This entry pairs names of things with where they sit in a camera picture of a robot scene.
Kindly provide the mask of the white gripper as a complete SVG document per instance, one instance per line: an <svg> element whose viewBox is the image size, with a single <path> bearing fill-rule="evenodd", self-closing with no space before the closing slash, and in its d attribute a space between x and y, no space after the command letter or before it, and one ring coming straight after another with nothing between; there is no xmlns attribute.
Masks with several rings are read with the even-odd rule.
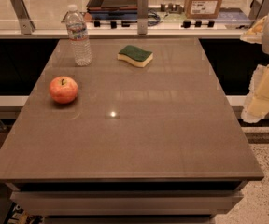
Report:
<svg viewBox="0 0 269 224"><path fill-rule="evenodd" d="M241 36L240 40L250 44L261 44L262 51L269 55L269 13L256 21ZM249 93L246 96L241 119L246 123L257 123L269 113L269 64L258 65L253 72Z"/></svg>

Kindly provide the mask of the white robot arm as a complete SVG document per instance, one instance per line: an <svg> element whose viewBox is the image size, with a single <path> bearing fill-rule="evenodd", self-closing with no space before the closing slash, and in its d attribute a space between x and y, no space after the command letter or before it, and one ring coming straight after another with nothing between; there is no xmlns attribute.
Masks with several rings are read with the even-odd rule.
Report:
<svg viewBox="0 0 269 224"><path fill-rule="evenodd" d="M240 39L250 44L261 44L262 51L269 55L269 12L256 21ZM257 123L269 113L269 64L258 64L254 70L241 113L246 123Z"/></svg>

